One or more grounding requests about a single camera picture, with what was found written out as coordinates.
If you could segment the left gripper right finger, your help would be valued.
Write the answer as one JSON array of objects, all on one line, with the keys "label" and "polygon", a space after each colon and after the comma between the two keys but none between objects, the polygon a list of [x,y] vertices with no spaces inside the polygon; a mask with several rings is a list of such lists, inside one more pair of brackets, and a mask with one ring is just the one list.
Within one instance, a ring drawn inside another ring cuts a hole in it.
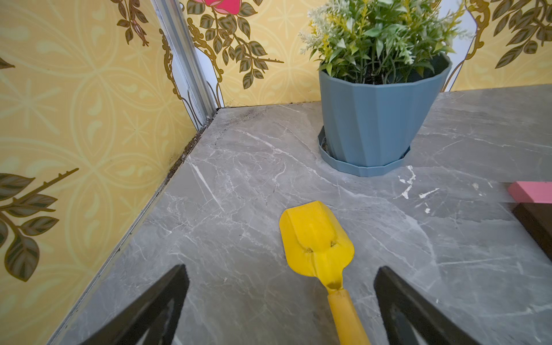
[{"label": "left gripper right finger", "polygon": [[477,344],[406,280],[388,266],[378,269],[374,281],[380,315],[390,344]]}]

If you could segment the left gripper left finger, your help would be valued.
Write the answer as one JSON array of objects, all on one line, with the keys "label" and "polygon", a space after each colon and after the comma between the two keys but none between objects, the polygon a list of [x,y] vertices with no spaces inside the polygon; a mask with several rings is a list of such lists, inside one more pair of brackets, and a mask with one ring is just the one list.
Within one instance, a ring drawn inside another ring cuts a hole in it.
[{"label": "left gripper left finger", "polygon": [[185,265],[176,265],[83,343],[171,344],[189,284]]}]

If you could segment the pink block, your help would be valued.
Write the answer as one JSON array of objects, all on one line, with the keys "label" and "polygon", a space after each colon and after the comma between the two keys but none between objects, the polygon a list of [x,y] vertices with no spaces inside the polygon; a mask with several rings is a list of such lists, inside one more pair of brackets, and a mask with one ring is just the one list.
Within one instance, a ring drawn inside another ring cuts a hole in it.
[{"label": "pink block", "polygon": [[516,203],[551,204],[552,182],[517,181],[507,191]]}]

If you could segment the dark brown block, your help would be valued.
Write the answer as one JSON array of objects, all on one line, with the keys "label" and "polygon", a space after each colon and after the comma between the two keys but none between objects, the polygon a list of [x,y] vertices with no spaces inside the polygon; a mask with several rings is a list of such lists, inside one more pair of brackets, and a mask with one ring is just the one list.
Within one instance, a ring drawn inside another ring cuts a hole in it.
[{"label": "dark brown block", "polygon": [[521,203],[513,209],[513,214],[549,260],[552,260],[551,205]]}]

